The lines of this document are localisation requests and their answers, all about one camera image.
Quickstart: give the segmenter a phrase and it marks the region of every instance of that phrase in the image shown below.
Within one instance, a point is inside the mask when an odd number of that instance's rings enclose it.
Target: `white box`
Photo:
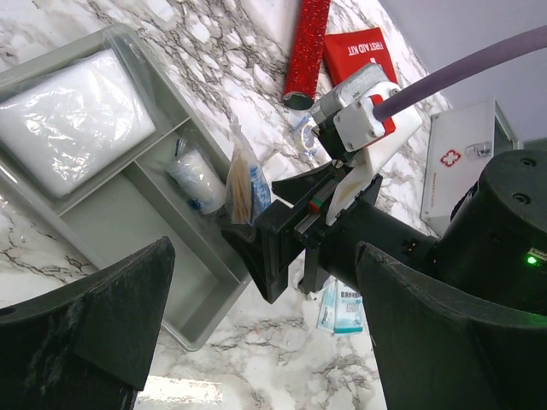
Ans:
[[[438,235],[450,224],[454,206],[479,179],[488,161],[522,149],[492,98],[432,117],[421,218]]]

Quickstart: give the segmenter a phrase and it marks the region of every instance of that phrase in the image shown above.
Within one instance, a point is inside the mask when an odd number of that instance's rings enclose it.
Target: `bolt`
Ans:
[[[332,160],[332,166],[336,169],[340,169],[344,166],[344,162],[342,160]]]

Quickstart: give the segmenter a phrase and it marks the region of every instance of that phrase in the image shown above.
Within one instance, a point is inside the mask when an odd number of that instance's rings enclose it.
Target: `red cross symbol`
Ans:
[[[448,168],[452,167],[454,164],[456,164],[460,158],[462,158],[462,154],[460,154],[455,149],[449,149],[449,151],[443,155],[441,158],[441,162]]]

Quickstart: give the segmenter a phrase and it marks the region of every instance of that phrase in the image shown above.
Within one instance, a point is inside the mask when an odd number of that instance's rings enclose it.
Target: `red cylinder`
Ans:
[[[302,0],[287,71],[283,103],[308,109],[315,99],[331,0]]]

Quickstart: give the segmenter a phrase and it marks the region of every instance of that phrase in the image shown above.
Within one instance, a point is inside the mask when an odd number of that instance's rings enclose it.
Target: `gray plastic tray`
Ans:
[[[0,73],[0,102],[32,85],[32,79],[112,44],[144,103],[156,107],[150,110],[156,132],[62,199],[49,197],[2,147],[0,180],[98,269],[167,235],[177,259],[163,326],[185,349],[196,350],[250,277],[218,227],[189,207],[166,172],[183,133],[206,152],[223,180],[229,162],[155,57],[129,27],[113,25]]]

